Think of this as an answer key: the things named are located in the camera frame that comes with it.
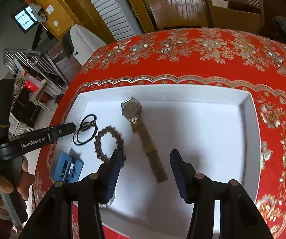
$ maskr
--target floral tablecloth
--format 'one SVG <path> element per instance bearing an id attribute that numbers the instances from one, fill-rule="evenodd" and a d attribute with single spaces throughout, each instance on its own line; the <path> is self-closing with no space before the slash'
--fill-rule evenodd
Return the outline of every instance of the floral tablecloth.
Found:
<path id="1" fill-rule="evenodd" d="M 204 84 L 249 91 L 261 134 L 257 200 L 274 238 L 286 239 L 286 45 L 247 32 L 185 28 L 135 36 L 99 48 L 70 85 L 51 125 L 63 123 L 82 92 L 145 84 Z M 55 144 L 42 148 L 34 189 L 40 202 Z M 107 239 L 124 237 L 104 227 Z M 73 235 L 78 238 L 77 207 Z"/>

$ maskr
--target gray wall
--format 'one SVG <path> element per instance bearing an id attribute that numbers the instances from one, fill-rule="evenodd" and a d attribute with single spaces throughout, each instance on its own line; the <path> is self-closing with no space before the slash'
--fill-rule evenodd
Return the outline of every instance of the gray wall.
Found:
<path id="1" fill-rule="evenodd" d="M 5 48 L 31 49 L 37 26 L 24 34 L 11 18 L 22 5 L 23 0 L 5 0 L 0 6 L 0 79 L 9 72 L 3 64 Z"/>

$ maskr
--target metal railing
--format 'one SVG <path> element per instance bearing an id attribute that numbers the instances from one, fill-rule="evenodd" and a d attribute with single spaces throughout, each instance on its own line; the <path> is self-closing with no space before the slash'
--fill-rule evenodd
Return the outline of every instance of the metal railing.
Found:
<path id="1" fill-rule="evenodd" d="M 46 92 L 50 96 L 56 96 L 65 93 L 66 87 L 60 85 L 58 80 L 62 79 L 65 83 L 65 86 L 68 86 L 69 83 L 46 53 L 31 49 L 5 49 L 4 63 L 13 72 L 18 71 L 14 60 L 15 58 L 24 68 L 27 69 L 27 71 L 28 68 L 33 68 L 37 73 L 43 76 L 44 79 L 47 80 L 48 87 Z"/>

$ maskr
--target black hair tie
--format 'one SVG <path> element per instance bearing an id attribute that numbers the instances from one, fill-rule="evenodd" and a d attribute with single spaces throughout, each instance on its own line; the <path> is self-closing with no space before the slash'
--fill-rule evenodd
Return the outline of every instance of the black hair tie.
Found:
<path id="1" fill-rule="evenodd" d="M 91 120 L 91 121 L 85 121 L 88 117 L 93 117 L 94 119 Z M 88 139 L 87 141 L 80 142 L 79 141 L 79 132 L 80 131 L 86 131 L 86 130 L 92 128 L 92 127 L 94 127 L 94 133 L 91 136 L 91 138 Z M 96 125 L 96 115 L 89 114 L 84 119 L 82 119 L 82 122 L 80 124 L 80 128 L 74 133 L 74 135 L 73 135 L 73 143 L 75 145 L 77 145 L 77 146 L 85 145 L 86 143 L 90 142 L 96 136 L 97 132 L 98 132 L 98 126 Z"/>

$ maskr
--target white tray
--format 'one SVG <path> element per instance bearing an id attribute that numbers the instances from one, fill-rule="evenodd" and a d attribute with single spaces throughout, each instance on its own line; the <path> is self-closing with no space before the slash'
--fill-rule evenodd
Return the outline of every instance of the white tray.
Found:
<path id="1" fill-rule="evenodd" d="M 121 102 L 134 97 L 142 104 L 142 119 L 158 150 L 168 181 L 157 184 L 138 134 L 121 115 Z M 185 238 L 193 204 L 180 198 L 170 167 L 169 154 L 179 150 L 213 181 L 240 181 L 253 201 L 260 176 L 260 135 L 251 94 L 246 91 L 205 85 L 142 85 L 109 88 L 80 94 L 66 119 L 78 126 L 87 114 L 97 115 L 99 130 L 114 126 L 124 138 L 126 162 L 115 188 L 115 201 L 102 209 L 102 221 L 118 232 L 137 238 Z M 93 130 L 80 133 L 87 140 Z M 61 151 L 77 154 L 84 167 L 80 180 L 96 172 L 94 140 L 75 146 L 72 135 L 57 143 L 50 177 Z M 116 148 L 109 134 L 102 138 L 108 156 Z M 220 204 L 215 202 L 214 232 L 220 230 Z"/>

